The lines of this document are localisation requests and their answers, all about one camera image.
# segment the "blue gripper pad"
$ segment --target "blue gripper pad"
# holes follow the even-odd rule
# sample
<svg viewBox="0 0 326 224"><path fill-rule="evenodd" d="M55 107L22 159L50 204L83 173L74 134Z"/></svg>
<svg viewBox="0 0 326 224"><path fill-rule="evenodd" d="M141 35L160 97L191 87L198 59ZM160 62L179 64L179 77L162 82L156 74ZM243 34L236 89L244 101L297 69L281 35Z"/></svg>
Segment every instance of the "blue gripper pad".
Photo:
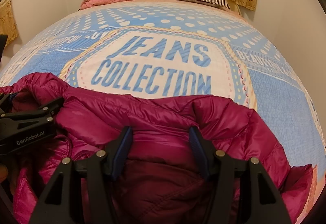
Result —
<svg viewBox="0 0 326 224"><path fill-rule="evenodd" d="M115 181L121 175L124 163L131 148L133 141L133 133L131 127L125 126L120 136L115 141L118 143L118 145L116 146L117 149L112 159L111 178L113 181Z"/></svg>
<svg viewBox="0 0 326 224"><path fill-rule="evenodd" d="M200 175L207 181L210 177L209 160L206 152L202 146L203 139L198 128L191 127L189 129L189 143L194 154L197 166L199 168Z"/></svg>

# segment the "silver bolt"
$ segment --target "silver bolt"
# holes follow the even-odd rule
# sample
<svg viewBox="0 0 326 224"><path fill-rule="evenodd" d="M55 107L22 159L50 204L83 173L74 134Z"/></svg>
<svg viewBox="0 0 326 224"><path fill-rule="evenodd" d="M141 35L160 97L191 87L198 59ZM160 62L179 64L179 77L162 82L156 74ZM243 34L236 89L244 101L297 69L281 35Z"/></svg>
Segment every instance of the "silver bolt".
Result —
<svg viewBox="0 0 326 224"><path fill-rule="evenodd" d="M256 158L256 157L252 157L252 158L250 159L250 161L251 161L253 164L258 164L258 163L259 163L259 160L258 160L258 158Z"/></svg>
<svg viewBox="0 0 326 224"><path fill-rule="evenodd" d="M218 157L224 157L224 156L225 156L225 152L222 151L222 150L217 150L217 151L215 152L215 154L216 154L216 156L218 156Z"/></svg>
<svg viewBox="0 0 326 224"><path fill-rule="evenodd" d="M63 164L68 164L68 163L70 163L70 161L71 161L71 159L69 157L66 157L66 158L62 159Z"/></svg>
<svg viewBox="0 0 326 224"><path fill-rule="evenodd" d="M106 154L105 150L99 150L96 153L96 156L101 158L101 157L105 156L105 154Z"/></svg>

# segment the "white polka dot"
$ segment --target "white polka dot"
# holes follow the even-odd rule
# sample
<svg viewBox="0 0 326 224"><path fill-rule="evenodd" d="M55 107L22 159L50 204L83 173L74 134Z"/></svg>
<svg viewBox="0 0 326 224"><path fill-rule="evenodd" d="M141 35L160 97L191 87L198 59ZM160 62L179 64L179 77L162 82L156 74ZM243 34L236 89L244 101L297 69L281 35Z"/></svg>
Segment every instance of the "white polka dot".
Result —
<svg viewBox="0 0 326 224"><path fill-rule="evenodd" d="M155 24L154 23L146 23L146 24L144 24L144 26L153 27L153 26L155 26Z"/></svg>
<svg viewBox="0 0 326 224"><path fill-rule="evenodd" d="M125 22L120 23L119 25L126 26L126 25L129 25L129 24L130 24L130 21L125 21Z"/></svg>
<svg viewBox="0 0 326 224"><path fill-rule="evenodd" d="M242 43L246 48L251 48L247 43Z"/></svg>
<svg viewBox="0 0 326 224"><path fill-rule="evenodd" d="M171 26L170 28L173 29L173 30L180 30L181 29L181 27L175 26L175 25Z"/></svg>
<svg viewBox="0 0 326 224"><path fill-rule="evenodd" d="M202 31L202 30L197 30L197 33L200 34L200 35L203 35L203 36L207 35L207 33L205 31Z"/></svg>

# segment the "bed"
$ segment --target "bed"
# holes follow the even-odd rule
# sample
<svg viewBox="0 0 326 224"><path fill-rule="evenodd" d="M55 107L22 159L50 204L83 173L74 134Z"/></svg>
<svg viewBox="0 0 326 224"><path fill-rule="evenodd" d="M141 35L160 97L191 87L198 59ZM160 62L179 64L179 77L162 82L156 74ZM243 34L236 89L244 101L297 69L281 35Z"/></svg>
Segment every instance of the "bed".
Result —
<svg viewBox="0 0 326 224"><path fill-rule="evenodd" d="M311 163L298 223L325 185L325 141L312 100L276 47L229 11L176 0L134 0L77 11L14 55L6 86L51 72L74 87L141 98L213 94L255 109L291 166Z"/></svg>

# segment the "quilted fabric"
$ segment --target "quilted fabric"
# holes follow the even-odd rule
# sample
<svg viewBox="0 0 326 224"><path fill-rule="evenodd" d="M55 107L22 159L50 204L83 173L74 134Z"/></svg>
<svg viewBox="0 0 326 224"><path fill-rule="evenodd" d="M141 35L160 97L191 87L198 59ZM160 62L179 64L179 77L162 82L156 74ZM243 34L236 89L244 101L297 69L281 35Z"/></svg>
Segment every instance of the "quilted fabric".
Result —
<svg viewBox="0 0 326 224"><path fill-rule="evenodd" d="M201 222L211 185L198 174L188 142L197 126L203 137L230 156L258 157L280 188L295 222L309 194L312 167L290 168L284 150L259 115L230 99L187 96L145 100L73 88L56 76L34 73L1 92L20 93L13 111L29 110L59 96L64 107L55 118L57 137L21 156L14 215L27 224L44 185L63 157L87 158L115 139L125 125L134 141L121 177L114 183L114 204L121 223ZM235 185L233 216L239 197Z"/></svg>

